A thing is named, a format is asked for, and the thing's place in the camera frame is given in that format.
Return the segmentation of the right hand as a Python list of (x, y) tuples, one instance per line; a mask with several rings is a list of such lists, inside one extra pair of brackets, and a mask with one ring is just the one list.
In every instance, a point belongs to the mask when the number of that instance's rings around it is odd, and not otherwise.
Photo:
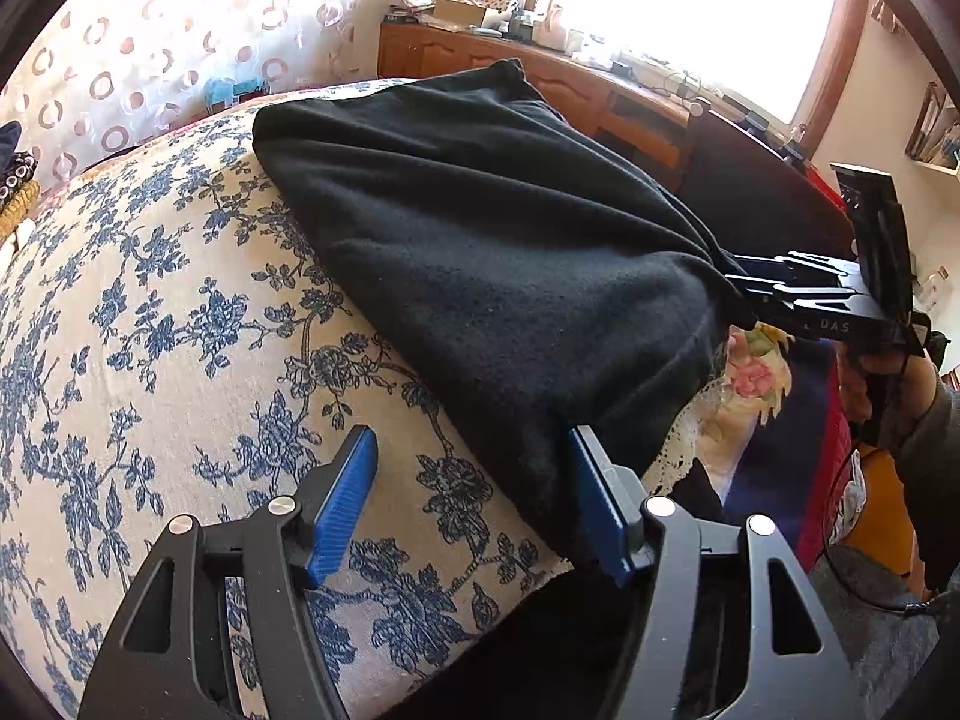
[(877, 436), (867, 444), (893, 450), (928, 414), (939, 392), (937, 369), (928, 355), (908, 355), (889, 349), (856, 355), (846, 344), (836, 345), (839, 396), (849, 422), (877, 424)]

